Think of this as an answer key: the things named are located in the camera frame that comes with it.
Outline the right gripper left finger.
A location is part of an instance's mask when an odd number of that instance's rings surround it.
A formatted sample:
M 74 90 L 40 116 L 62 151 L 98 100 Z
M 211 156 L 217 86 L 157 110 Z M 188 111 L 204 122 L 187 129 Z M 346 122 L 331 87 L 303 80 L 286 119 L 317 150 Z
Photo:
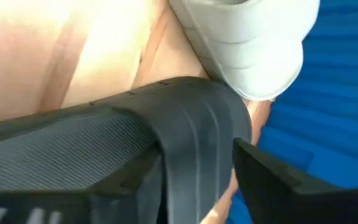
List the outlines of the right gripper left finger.
M 87 189 L 0 192 L 0 224 L 156 224 L 162 185 L 151 147 Z

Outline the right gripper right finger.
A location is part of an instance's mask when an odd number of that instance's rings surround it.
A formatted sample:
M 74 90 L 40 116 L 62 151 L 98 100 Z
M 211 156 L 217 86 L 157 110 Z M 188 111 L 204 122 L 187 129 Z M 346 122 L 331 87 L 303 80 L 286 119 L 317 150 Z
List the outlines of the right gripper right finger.
M 239 138 L 232 155 L 253 224 L 358 224 L 358 189 L 313 177 Z

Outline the black rubber slide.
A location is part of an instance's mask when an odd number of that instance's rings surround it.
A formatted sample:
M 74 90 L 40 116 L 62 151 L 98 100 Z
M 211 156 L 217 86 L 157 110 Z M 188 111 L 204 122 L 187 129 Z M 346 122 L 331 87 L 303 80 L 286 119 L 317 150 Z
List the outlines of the black rubber slide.
M 70 108 L 0 122 L 0 192 L 83 190 L 151 147 L 162 157 L 156 224 L 200 224 L 227 189 L 242 100 L 202 78 L 163 80 Z

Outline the blue plastic bin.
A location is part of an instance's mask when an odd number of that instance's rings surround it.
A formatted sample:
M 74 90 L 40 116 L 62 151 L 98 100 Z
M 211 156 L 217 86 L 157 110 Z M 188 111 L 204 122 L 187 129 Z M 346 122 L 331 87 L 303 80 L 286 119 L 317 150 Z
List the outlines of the blue plastic bin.
M 358 0 L 321 0 L 300 76 L 273 103 L 258 147 L 358 187 Z

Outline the grey rubber slide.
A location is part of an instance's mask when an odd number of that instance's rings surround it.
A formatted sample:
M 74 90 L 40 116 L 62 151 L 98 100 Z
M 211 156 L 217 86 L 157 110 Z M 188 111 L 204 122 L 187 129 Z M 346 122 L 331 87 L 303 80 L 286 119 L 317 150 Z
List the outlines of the grey rubber slide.
M 320 0 L 168 0 L 209 75 L 250 101 L 297 78 Z

